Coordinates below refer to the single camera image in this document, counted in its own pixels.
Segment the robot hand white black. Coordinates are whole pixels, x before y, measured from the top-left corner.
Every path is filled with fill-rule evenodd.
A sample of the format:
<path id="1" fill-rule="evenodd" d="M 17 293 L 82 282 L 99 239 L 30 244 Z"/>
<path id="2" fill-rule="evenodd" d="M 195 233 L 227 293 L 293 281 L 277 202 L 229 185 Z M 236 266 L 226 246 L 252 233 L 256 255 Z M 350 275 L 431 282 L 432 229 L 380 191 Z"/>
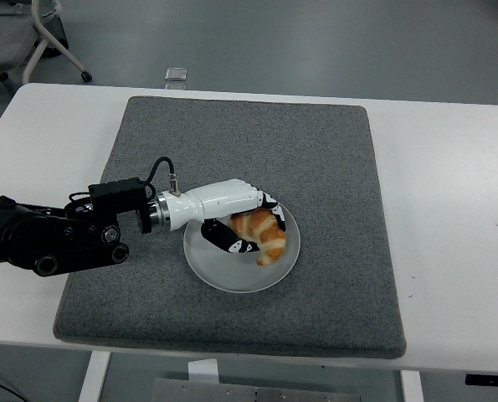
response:
<path id="1" fill-rule="evenodd" d="M 197 221 L 202 224 L 203 238 L 228 253 L 253 252 L 259 246 L 245 234 L 235 234 L 221 218 L 265 209 L 274 216 L 278 227 L 285 230 L 280 203 L 239 179 L 208 184 L 178 195 L 162 192 L 156 197 L 156 208 L 161 225 L 176 230 L 192 220 Z"/>

